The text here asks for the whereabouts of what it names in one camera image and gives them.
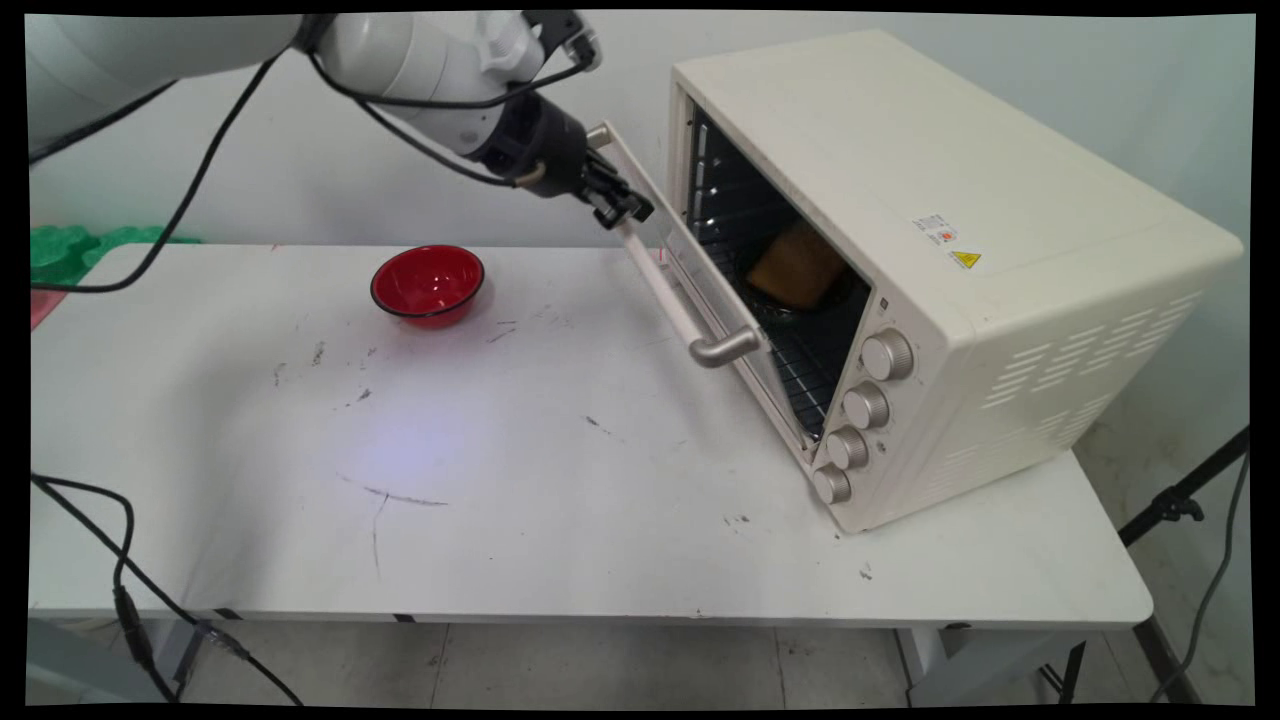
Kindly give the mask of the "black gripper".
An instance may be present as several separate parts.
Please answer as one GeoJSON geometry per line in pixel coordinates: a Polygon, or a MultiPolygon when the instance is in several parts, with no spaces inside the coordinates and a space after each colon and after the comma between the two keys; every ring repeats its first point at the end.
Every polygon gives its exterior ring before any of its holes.
{"type": "Polygon", "coordinates": [[[493,131],[468,159],[539,197],[573,195],[591,205],[607,231],[623,220],[644,223],[654,211],[613,164],[589,150],[582,124],[536,92],[503,104],[493,131]]]}

